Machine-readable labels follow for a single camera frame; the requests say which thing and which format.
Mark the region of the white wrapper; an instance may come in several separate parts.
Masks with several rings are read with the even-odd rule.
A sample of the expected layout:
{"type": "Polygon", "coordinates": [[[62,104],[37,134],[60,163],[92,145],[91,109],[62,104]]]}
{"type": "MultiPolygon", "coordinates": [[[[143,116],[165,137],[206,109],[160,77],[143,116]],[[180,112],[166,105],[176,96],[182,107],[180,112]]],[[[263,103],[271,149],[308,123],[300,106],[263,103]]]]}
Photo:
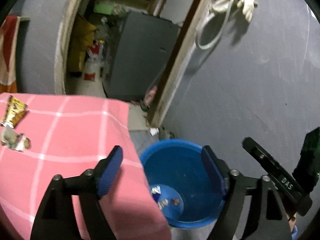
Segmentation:
{"type": "Polygon", "coordinates": [[[10,150],[23,152],[31,149],[31,141],[23,133],[17,133],[9,126],[3,127],[1,131],[1,145],[10,150]]]}

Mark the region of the blue snack packet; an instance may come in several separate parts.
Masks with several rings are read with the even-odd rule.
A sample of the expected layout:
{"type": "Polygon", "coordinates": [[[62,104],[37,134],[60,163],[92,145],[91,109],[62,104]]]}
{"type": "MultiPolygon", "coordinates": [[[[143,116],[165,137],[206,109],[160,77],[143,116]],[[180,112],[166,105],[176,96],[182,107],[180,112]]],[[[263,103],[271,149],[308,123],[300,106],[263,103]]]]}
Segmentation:
{"type": "Polygon", "coordinates": [[[150,186],[150,194],[167,219],[179,220],[184,211],[184,202],[180,194],[167,185],[150,186]]]}

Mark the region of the yellow snack wrapper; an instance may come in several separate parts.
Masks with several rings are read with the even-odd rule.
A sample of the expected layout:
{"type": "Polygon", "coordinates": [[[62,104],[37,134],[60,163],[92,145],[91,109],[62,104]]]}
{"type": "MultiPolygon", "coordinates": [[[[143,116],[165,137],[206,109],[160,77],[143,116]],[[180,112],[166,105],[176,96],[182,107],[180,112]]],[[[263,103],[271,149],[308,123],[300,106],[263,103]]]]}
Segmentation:
{"type": "Polygon", "coordinates": [[[27,113],[28,105],[10,95],[7,100],[5,115],[1,120],[1,126],[9,126],[10,128],[15,129],[27,113]]]}

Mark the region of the blue plastic bucket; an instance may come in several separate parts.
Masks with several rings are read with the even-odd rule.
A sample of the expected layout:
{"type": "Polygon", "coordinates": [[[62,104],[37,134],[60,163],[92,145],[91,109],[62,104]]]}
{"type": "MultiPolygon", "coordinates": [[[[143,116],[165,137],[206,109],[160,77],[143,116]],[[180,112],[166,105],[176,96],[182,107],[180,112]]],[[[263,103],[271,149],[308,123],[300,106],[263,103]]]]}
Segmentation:
{"type": "Polygon", "coordinates": [[[167,219],[174,228],[193,229],[215,222],[224,205],[217,183],[211,181],[201,158],[202,146],[181,139],[162,140],[140,156],[149,185],[175,189],[184,202],[179,220],[167,219]]]}

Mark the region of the pink checked tablecloth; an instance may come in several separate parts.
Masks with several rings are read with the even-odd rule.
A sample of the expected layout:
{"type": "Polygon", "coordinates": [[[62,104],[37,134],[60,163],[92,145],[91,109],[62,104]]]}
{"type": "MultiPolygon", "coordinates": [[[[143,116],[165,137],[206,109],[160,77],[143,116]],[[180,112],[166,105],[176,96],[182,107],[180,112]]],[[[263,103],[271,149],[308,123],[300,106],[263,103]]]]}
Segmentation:
{"type": "Polygon", "coordinates": [[[130,138],[127,103],[90,96],[16,98],[28,106],[16,131],[30,139],[31,148],[17,152],[1,147],[1,206],[23,239],[30,237],[52,177],[78,176],[116,145],[123,149],[123,162],[110,192],[100,200],[111,229],[117,239],[171,239],[130,138]]]}

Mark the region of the yellow bag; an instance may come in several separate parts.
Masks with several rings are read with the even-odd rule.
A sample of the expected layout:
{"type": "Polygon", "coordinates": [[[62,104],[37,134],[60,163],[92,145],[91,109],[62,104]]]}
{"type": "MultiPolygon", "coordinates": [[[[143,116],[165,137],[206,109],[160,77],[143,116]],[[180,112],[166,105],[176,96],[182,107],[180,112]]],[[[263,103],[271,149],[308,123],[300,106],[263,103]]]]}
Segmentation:
{"type": "Polygon", "coordinates": [[[89,23],[83,16],[77,14],[71,35],[67,58],[69,72],[83,72],[86,51],[93,46],[97,27],[89,23]]]}

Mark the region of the striped towel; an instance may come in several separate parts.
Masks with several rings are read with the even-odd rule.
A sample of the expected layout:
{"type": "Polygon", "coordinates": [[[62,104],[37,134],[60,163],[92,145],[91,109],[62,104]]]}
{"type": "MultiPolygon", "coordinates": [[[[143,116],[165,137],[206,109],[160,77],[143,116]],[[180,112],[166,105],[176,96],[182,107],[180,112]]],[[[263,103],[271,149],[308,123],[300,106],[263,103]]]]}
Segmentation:
{"type": "Polygon", "coordinates": [[[16,44],[20,18],[9,15],[1,26],[1,93],[16,93],[16,44]]]}

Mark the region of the grey refrigerator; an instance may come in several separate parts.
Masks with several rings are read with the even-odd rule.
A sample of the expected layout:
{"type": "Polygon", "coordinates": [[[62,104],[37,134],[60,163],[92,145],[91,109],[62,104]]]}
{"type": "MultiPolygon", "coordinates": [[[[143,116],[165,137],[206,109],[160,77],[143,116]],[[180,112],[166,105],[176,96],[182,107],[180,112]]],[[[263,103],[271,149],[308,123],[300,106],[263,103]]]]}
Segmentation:
{"type": "Polygon", "coordinates": [[[166,67],[180,27],[131,11],[120,18],[107,42],[102,84],[108,98],[140,101],[166,67]]]}

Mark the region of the wooden door frame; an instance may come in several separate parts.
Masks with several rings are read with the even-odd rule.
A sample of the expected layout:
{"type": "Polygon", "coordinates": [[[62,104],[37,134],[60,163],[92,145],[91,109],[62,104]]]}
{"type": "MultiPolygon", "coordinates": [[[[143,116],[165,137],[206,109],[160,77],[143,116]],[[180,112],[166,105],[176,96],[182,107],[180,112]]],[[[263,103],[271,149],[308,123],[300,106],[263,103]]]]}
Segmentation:
{"type": "Polygon", "coordinates": [[[193,0],[188,8],[176,44],[160,78],[155,98],[147,114],[147,120],[151,127],[160,127],[163,124],[194,53],[196,31],[204,20],[209,3],[211,0],[193,0]]]}

